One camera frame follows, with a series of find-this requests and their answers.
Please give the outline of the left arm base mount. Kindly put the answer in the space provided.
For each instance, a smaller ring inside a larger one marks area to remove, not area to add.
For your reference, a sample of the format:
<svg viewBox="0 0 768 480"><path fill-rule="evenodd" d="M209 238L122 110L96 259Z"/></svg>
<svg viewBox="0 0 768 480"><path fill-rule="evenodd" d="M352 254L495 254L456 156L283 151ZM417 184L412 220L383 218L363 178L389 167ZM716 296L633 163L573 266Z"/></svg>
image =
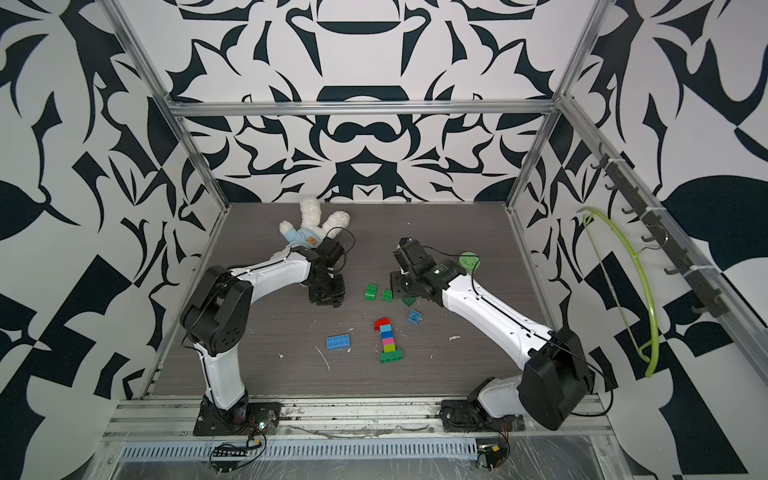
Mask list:
<svg viewBox="0 0 768 480"><path fill-rule="evenodd" d="M229 410L218 408L204 397L193 429L196 437L234 436L267 432L279 423L282 404L238 400Z"/></svg>

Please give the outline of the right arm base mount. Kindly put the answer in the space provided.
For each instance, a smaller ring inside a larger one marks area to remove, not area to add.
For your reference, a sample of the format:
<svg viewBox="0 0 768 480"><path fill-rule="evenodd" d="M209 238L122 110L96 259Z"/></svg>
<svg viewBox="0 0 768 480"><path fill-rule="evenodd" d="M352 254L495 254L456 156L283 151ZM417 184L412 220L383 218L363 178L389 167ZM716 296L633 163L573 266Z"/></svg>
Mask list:
<svg viewBox="0 0 768 480"><path fill-rule="evenodd" d="M448 432L522 432L525 410L518 398L521 376L486 378L464 399L440 402L439 419Z"/></svg>

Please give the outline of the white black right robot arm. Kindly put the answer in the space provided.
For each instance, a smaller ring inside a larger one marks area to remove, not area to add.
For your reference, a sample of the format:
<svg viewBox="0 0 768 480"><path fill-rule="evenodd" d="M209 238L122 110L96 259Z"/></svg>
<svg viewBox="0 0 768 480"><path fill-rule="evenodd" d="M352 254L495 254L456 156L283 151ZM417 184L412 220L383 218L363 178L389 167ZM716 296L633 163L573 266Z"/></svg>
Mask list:
<svg viewBox="0 0 768 480"><path fill-rule="evenodd" d="M520 370L489 378L465 402L444 407L445 422L461 429L511 416L528 416L557 430L594 385L581 340L567 327L553 330L521 314L482 287L458 262L434 260L412 237L399 240L390 274L393 294L421 298L460 316L490 338Z"/></svg>

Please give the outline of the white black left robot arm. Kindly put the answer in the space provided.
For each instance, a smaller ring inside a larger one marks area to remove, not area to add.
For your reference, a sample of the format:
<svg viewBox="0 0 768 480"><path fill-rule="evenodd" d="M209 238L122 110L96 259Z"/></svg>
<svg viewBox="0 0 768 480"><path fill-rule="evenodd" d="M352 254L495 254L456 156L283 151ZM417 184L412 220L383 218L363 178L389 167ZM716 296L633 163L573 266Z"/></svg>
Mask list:
<svg viewBox="0 0 768 480"><path fill-rule="evenodd" d="M346 255L341 243L326 238L316 248L293 247L262 263L232 268L214 265L204 272L180 324L182 342L201 361L209 404L230 412L246 402L238 349L252 306L285 287L302 285L310 303L340 307L345 297L342 270Z"/></svg>

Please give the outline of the light green tall lego brick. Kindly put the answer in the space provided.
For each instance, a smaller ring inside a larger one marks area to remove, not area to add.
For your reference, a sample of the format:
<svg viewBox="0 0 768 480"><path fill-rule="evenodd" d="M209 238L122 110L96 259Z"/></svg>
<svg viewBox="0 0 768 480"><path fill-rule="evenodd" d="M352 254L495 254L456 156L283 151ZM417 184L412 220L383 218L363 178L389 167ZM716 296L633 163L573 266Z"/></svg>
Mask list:
<svg viewBox="0 0 768 480"><path fill-rule="evenodd" d="M377 294L378 294L377 284L369 283L366 285L365 291L364 291L364 298L367 301L375 301L377 299Z"/></svg>

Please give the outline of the long blue lego brick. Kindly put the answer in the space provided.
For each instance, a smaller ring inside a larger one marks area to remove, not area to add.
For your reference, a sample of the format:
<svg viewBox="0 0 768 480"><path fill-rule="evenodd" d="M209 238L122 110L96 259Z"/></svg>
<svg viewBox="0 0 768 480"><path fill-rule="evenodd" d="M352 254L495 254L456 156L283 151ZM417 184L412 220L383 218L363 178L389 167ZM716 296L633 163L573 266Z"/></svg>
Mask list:
<svg viewBox="0 0 768 480"><path fill-rule="evenodd" d="M348 350L351 348L351 336L349 334L329 336L326 338L326 348L329 351Z"/></svg>

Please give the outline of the green long lego plate brick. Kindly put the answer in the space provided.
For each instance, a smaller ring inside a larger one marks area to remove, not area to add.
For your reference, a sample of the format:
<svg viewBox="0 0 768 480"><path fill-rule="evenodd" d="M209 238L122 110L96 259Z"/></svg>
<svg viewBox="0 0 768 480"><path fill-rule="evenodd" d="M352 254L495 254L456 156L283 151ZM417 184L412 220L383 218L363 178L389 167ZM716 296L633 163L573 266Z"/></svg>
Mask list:
<svg viewBox="0 0 768 480"><path fill-rule="evenodd" d="M400 349L395 349L392 351L384 351L379 354L379 362L381 364L401 361L403 358L404 358L404 354Z"/></svg>

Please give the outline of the red lego brick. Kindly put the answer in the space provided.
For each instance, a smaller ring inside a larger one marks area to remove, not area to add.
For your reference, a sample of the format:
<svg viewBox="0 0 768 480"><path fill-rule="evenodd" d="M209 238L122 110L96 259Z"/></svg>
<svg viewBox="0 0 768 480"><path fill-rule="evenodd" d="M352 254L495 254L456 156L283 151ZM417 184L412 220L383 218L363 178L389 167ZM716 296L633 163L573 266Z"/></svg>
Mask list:
<svg viewBox="0 0 768 480"><path fill-rule="evenodd" d="M388 325L390 325L390 319L389 319L389 318L381 318L381 319L379 319L379 320L377 320L377 321L375 322L375 324L374 324L374 330L375 330L376 332L381 332L382 328L383 328L384 326L388 326Z"/></svg>

